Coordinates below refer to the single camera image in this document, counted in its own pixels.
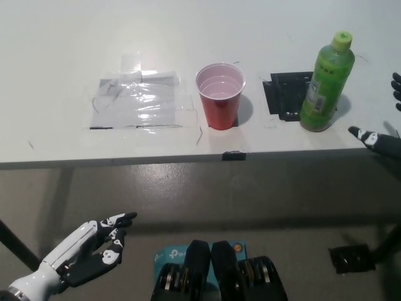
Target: white table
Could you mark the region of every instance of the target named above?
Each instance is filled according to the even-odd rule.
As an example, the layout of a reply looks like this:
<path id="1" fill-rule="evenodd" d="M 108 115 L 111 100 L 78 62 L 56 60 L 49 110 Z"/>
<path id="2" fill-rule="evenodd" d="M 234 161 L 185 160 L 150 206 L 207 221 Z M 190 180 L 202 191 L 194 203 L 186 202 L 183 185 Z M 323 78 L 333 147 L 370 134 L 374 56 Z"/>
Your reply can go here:
<path id="1" fill-rule="evenodd" d="M 391 74 L 401 71 L 401 2 L 389 0 L 86 0 L 0 2 L 2 168 L 221 160 L 226 151 L 255 154 L 362 148 L 350 125 L 401 130 Z M 270 115 L 262 80 L 270 73 L 312 71 L 319 49 L 338 30 L 354 36 L 357 56 L 344 94 L 350 108 L 320 134 Z M 157 135 L 88 130 L 88 91 L 124 53 L 142 68 L 175 70 L 187 85 L 199 127 Z M 246 75 L 240 126 L 207 127 L 195 73 L 237 62 Z"/>

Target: gray floor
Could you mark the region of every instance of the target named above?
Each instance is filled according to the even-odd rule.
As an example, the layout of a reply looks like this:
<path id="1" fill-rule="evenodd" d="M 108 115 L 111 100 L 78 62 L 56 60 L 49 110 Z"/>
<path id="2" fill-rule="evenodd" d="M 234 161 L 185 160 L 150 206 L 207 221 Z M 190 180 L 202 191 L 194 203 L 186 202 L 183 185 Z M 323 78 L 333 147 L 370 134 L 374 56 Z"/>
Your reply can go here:
<path id="1" fill-rule="evenodd" d="M 268 255 L 290 300 L 400 300 L 401 257 L 337 275 L 328 248 L 376 246 L 401 217 L 399 164 L 368 156 L 0 172 L 0 218 L 40 256 L 82 222 L 138 218 L 123 264 L 52 300 L 149 300 L 165 245 L 244 240 Z M 29 270 L 0 245 L 0 286 Z"/>

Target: green bottle cap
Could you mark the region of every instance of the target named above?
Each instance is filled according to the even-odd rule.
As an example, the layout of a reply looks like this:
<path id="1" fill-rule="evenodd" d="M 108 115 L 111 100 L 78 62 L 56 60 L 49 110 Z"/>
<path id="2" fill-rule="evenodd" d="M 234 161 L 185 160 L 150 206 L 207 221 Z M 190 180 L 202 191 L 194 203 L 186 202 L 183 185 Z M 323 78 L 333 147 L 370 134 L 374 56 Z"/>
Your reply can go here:
<path id="1" fill-rule="evenodd" d="M 345 52 L 350 49 L 351 43 L 352 34 L 347 31 L 339 31 L 334 35 L 331 45 L 336 51 Z"/>

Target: green bottle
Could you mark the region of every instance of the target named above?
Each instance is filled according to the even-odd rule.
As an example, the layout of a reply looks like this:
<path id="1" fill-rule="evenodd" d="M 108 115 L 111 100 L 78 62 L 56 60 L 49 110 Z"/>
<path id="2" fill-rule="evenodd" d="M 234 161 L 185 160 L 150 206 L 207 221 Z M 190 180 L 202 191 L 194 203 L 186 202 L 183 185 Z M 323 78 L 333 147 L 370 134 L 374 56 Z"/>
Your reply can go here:
<path id="1" fill-rule="evenodd" d="M 330 126 L 330 119 L 355 61 L 351 42 L 352 35 L 340 31 L 334 35 L 330 45 L 319 51 L 299 115 L 301 125 L 307 130 L 321 132 Z"/>

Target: red cup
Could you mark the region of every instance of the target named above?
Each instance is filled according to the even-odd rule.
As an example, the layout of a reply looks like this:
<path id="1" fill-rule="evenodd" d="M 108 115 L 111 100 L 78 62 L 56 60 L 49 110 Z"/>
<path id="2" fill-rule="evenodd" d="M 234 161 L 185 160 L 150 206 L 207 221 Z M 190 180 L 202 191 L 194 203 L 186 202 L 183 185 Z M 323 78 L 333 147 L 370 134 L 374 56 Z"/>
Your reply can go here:
<path id="1" fill-rule="evenodd" d="M 198 72 L 196 87 L 209 127 L 216 130 L 233 127 L 237 119 L 239 98 L 245 87 L 242 72 L 230 64 L 212 64 Z"/>

